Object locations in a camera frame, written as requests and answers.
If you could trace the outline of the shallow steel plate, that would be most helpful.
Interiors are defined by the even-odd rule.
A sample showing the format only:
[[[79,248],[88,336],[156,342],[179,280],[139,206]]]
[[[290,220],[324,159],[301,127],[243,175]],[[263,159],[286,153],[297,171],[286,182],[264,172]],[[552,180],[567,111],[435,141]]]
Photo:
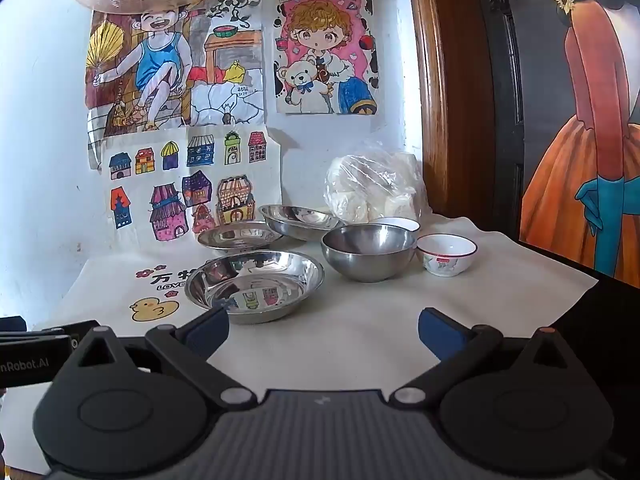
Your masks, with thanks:
[[[202,246],[230,254],[264,248],[281,237],[266,222],[241,221],[203,231],[196,240]]]
[[[327,232],[344,226],[333,214],[304,207],[264,205],[259,212],[274,232],[304,242],[320,242]]]
[[[252,325],[292,314],[323,281],[314,258],[257,249],[207,261],[190,274],[184,292],[203,309],[223,308],[232,324]]]

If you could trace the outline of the white red-rimmed bowl front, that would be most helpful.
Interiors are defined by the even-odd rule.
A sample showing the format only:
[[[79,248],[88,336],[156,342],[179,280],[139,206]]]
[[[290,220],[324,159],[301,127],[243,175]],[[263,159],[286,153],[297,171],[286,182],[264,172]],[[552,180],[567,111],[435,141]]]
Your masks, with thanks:
[[[478,247],[461,235],[434,233],[421,236],[416,251],[425,271],[439,278],[454,278],[472,266]]]

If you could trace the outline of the white red-rimmed bowl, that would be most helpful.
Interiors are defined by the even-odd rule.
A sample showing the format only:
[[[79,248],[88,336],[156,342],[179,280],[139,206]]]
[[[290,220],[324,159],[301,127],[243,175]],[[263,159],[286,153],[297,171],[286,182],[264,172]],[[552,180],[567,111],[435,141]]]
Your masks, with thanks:
[[[372,221],[372,224],[378,226],[397,226],[411,233],[417,233],[421,229],[421,225],[416,220],[404,217],[383,217]]]
[[[454,278],[472,266],[478,247],[461,235],[434,233],[421,236],[416,251],[425,271],[439,278]]]

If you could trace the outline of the deep steel mixing bowl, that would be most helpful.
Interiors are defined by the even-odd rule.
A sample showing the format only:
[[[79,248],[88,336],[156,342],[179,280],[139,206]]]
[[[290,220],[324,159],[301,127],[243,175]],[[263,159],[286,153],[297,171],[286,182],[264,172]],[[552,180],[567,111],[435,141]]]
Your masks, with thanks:
[[[323,257],[344,278],[376,283],[401,274],[416,251],[416,236],[399,226],[354,224],[322,236]]]

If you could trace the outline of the colourful houses drawing paper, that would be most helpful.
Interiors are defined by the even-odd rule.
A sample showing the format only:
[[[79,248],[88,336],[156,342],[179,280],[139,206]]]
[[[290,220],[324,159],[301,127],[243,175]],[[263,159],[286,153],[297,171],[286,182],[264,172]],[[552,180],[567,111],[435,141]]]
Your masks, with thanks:
[[[281,147],[262,125],[180,127],[102,144],[108,244],[172,252],[280,203]]]

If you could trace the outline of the clear bag of white buns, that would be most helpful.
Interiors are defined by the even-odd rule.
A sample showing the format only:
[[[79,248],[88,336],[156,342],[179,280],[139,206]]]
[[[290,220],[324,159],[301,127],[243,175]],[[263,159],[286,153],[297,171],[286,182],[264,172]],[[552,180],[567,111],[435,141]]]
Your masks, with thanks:
[[[416,156],[379,143],[334,158],[323,197],[329,211],[346,223],[390,217],[420,221],[433,212]]]

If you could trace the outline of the boy with fan drawing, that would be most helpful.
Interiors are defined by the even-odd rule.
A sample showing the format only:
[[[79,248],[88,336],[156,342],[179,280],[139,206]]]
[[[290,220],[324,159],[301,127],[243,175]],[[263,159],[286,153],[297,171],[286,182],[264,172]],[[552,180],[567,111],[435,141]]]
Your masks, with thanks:
[[[108,136],[259,124],[263,65],[262,0],[93,12],[85,73],[90,168],[101,168]]]

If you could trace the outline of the girl with teddy drawing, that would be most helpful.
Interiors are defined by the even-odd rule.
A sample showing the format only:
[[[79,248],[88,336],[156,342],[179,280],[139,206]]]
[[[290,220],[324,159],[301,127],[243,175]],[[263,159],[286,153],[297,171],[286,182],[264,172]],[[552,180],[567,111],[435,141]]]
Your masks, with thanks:
[[[373,23],[372,0],[277,0],[277,111],[374,115],[378,54]]]

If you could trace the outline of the orange dress lady painting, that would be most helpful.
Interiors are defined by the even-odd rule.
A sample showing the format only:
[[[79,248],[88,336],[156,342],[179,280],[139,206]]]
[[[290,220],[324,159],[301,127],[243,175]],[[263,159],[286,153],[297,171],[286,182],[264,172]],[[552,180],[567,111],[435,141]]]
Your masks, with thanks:
[[[506,0],[524,106],[521,240],[639,283],[639,0]]]

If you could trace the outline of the brown wooden frame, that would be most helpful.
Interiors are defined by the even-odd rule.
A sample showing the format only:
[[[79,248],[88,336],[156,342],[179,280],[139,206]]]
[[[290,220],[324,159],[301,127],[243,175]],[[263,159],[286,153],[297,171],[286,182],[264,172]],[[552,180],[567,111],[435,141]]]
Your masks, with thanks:
[[[446,217],[494,223],[495,107],[480,0],[411,0],[418,52],[423,173]]]

